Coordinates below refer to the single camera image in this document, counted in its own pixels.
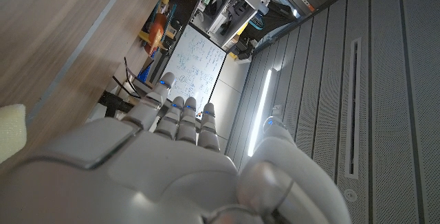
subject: wooden surface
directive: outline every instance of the wooden surface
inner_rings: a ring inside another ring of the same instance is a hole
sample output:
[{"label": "wooden surface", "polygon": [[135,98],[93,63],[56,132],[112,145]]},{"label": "wooden surface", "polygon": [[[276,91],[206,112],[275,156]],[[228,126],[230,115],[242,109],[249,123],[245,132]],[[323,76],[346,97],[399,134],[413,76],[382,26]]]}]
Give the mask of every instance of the wooden surface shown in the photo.
[{"label": "wooden surface", "polygon": [[[108,1],[0,0],[0,106],[23,103],[32,110]],[[27,128],[25,148],[0,164],[0,174],[36,147],[84,123],[156,3],[115,2]],[[129,64],[134,57],[127,56]]]}]

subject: metal grille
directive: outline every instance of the metal grille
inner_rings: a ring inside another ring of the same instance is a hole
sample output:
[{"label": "metal grille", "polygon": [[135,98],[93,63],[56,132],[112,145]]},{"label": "metal grille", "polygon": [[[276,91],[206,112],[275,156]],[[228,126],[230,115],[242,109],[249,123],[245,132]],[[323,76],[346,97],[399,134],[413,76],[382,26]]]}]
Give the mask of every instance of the metal grille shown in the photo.
[{"label": "metal grille", "polygon": [[269,53],[269,48],[264,49],[260,53],[253,56],[253,60],[251,62],[249,71],[248,71],[248,77],[247,82],[245,84],[245,89],[242,93],[241,101],[239,104],[239,109],[236,112],[236,122],[235,126],[232,127],[231,135],[229,138],[230,147],[228,149],[228,156],[234,161],[235,153],[237,151],[237,146],[239,145],[239,138],[241,134],[241,129],[243,128],[243,122],[245,119],[245,114],[248,109],[250,94],[252,92],[252,87],[255,83],[255,77],[257,69],[259,68],[259,64],[261,61],[265,61],[267,58],[267,53]]},{"label": "metal grille", "polygon": [[[353,223],[368,223],[368,58],[369,58],[369,0],[349,0],[346,18],[346,40],[344,53],[344,82],[340,119],[340,149],[338,160],[338,187],[341,193],[354,190],[356,201],[347,201]],[[344,176],[346,157],[347,100],[349,92],[349,67],[351,41],[362,37],[362,59],[360,76],[360,130],[359,130],[359,179]]]},{"label": "metal grille", "polygon": [[418,223],[399,0],[371,0],[371,38],[373,218]]},{"label": "metal grille", "polygon": [[296,51],[296,42],[298,41],[299,28],[291,31],[289,40],[284,54],[283,68],[281,69],[281,76],[276,91],[275,104],[282,104],[284,106],[287,92],[289,91],[290,75],[292,74],[292,67],[294,65],[294,56]]},{"label": "metal grille", "polygon": [[311,157],[315,131],[316,109],[320,88],[322,55],[324,53],[325,30],[327,26],[327,10],[317,14],[313,20],[309,56],[305,72],[296,145]]},{"label": "metal grille", "polygon": [[290,79],[290,88],[289,93],[287,94],[287,104],[283,121],[292,137],[295,137],[296,120],[298,119],[298,110],[301,101],[301,94],[303,92],[304,72],[307,63],[307,52],[309,49],[312,21],[312,19],[309,19],[300,27],[294,67]]},{"label": "metal grille", "polygon": [[404,0],[426,223],[440,223],[440,0]]},{"label": "metal grille", "polygon": [[[278,48],[278,41],[276,41],[274,44],[270,45],[269,54],[267,55],[267,60],[265,62],[261,62],[260,67],[258,68],[257,78],[254,85],[254,88],[251,93],[250,101],[249,101],[249,108],[247,109],[247,116],[245,118],[245,124],[243,127],[242,133],[244,133],[244,136],[242,136],[241,143],[244,144],[243,150],[237,150],[237,154],[235,155],[236,160],[240,159],[238,164],[235,164],[236,167],[240,170],[246,165],[248,162],[248,149],[250,145],[250,138],[252,136],[252,132],[254,131],[254,123],[256,121],[256,114],[258,112],[259,108],[259,102],[263,93],[263,86],[265,84],[265,79],[267,75],[267,71],[271,69],[274,66],[274,59],[276,55],[276,49]],[[259,135],[261,135],[262,130],[262,123],[258,127]]]},{"label": "metal grille", "polygon": [[335,178],[336,143],[338,142],[345,1],[339,0],[330,6],[313,152],[313,160],[332,179]]}]

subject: white robotic hand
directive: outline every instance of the white robotic hand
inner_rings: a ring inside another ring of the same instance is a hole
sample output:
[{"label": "white robotic hand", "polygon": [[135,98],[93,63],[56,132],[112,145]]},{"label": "white robotic hand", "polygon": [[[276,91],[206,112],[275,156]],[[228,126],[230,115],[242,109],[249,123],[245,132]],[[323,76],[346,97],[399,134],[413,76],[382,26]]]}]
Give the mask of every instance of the white robotic hand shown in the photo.
[{"label": "white robotic hand", "polygon": [[283,123],[269,117],[263,131],[263,141],[239,177],[239,203],[268,223],[350,223],[334,182],[296,147]]},{"label": "white robotic hand", "polygon": [[342,195],[280,120],[238,173],[218,153],[215,111],[177,97],[148,132],[174,75],[122,121],[103,118],[41,147],[0,179],[0,223],[349,224]]}]

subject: white wall panel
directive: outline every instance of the white wall panel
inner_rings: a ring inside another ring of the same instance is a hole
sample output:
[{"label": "white wall panel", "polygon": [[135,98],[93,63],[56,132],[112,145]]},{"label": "white wall panel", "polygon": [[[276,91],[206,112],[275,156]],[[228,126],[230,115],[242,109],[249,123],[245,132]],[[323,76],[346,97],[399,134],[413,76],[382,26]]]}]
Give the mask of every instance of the white wall panel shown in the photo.
[{"label": "white wall panel", "polygon": [[321,92],[316,121],[313,160],[335,179],[340,86],[344,49],[345,3],[339,0],[329,8],[329,25],[322,65]]},{"label": "white wall panel", "polygon": [[[342,108],[340,119],[340,148],[338,159],[338,187],[341,193],[353,190],[357,194],[356,201],[347,201],[354,223],[369,222],[368,199],[368,65],[369,65],[369,0],[348,0],[346,17],[346,38],[344,53],[344,82],[342,87]],[[362,38],[360,59],[360,114],[359,114],[359,175],[357,179],[345,177],[346,139],[347,139],[347,109],[349,99],[349,69],[351,42]]]},{"label": "white wall panel", "polygon": [[239,169],[245,165],[248,158],[249,141],[254,131],[254,123],[256,121],[256,112],[261,99],[261,94],[263,92],[263,86],[266,79],[267,71],[271,69],[274,65],[274,59],[276,55],[276,50],[278,48],[278,41],[270,46],[269,54],[267,55],[267,60],[265,62],[261,61],[258,68],[257,78],[255,80],[254,89],[252,90],[249,105],[247,108],[247,113],[241,131],[240,136],[240,146],[238,146],[237,151],[234,156],[235,166]]},{"label": "white wall panel", "polygon": [[296,134],[296,125],[298,123],[298,114],[303,94],[303,82],[305,67],[307,64],[307,55],[309,53],[310,32],[313,19],[309,19],[300,27],[298,44],[296,47],[294,67],[291,73],[289,93],[287,94],[287,103],[285,107],[284,124],[292,137]]},{"label": "white wall panel", "polygon": [[403,0],[425,223],[440,223],[440,0]]},{"label": "white wall panel", "polygon": [[371,40],[373,220],[418,223],[399,0],[371,0]]},{"label": "white wall panel", "polygon": [[296,145],[309,157],[312,156],[316,110],[320,92],[322,57],[324,54],[325,33],[327,29],[327,13],[323,10],[313,18],[309,56],[304,78],[300,114],[296,132]]}]

